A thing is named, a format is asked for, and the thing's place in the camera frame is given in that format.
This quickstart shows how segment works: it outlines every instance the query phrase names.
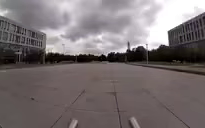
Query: asphalt road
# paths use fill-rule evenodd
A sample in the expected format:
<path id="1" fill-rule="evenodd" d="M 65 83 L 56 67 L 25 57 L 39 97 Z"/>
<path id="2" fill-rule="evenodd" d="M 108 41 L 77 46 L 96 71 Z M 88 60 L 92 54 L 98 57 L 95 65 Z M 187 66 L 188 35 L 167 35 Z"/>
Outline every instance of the asphalt road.
<path id="1" fill-rule="evenodd" d="M 125 64 L 0 70 L 3 128 L 205 128 L 205 76 Z"/>

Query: lamp post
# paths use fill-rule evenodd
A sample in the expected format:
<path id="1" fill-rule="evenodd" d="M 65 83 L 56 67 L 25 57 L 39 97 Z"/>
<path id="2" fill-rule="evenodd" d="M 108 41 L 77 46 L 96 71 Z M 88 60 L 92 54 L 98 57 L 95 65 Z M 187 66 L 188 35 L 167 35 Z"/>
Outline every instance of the lamp post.
<path id="1" fill-rule="evenodd" d="M 146 44 L 146 64 L 149 64 L 149 50 L 148 50 L 148 44 Z"/>

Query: sky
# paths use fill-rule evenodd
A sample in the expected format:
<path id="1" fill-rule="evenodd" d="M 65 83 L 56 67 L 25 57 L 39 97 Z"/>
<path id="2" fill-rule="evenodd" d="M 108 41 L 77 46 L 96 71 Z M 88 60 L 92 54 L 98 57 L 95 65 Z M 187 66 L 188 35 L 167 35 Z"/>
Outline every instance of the sky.
<path id="1" fill-rule="evenodd" d="M 107 54 L 168 45 L 167 31 L 205 0 L 0 0 L 0 15 L 47 34 L 47 52 Z"/>

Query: cloud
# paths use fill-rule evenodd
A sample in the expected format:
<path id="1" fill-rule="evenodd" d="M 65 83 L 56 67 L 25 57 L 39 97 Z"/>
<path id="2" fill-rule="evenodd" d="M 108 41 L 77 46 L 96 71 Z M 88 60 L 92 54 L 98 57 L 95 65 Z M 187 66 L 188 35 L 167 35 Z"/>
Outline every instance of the cloud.
<path id="1" fill-rule="evenodd" d="M 62 37 L 76 42 L 89 36 L 97 39 L 100 35 L 103 37 L 101 49 L 110 51 L 122 49 L 127 41 L 133 45 L 145 43 L 161 5 L 154 0 L 84 0 L 75 9 L 76 21 L 66 28 Z"/>
<path id="2" fill-rule="evenodd" d="M 55 49 L 64 42 L 75 52 L 77 46 L 84 53 L 107 53 L 128 41 L 146 43 L 162 6 L 156 0 L 0 0 L 0 8 L 9 18 L 47 30 Z"/>
<path id="3" fill-rule="evenodd" d="M 59 9 L 60 0 L 0 0 L 6 16 L 37 29 L 56 29 L 69 21 L 69 14 Z"/>
<path id="4" fill-rule="evenodd" d="M 201 9 L 199 7 L 194 7 L 193 12 L 191 13 L 186 13 L 183 15 L 184 20 L 190 20 L 191 18 L 198 16 L 199 14 L 203 13 L 204 9 Z"/>

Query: modern building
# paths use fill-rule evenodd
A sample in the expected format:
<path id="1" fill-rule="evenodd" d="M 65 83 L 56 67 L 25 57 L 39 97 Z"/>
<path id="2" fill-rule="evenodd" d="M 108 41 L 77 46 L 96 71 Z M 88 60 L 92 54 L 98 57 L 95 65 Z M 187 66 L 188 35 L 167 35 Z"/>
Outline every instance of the modern building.
<path id="1" fill-rule="evenodd" d="M 205 49 L 205 12 L 168 31 L 169 46 Z"/>
<path id="2" fill-rule="evenodd" d="M 45 50 L 45 47 L 45 33 L 0 16 L 0 49 L 13 50 L 17 61 L 22 61 L 31 51 Z"/>

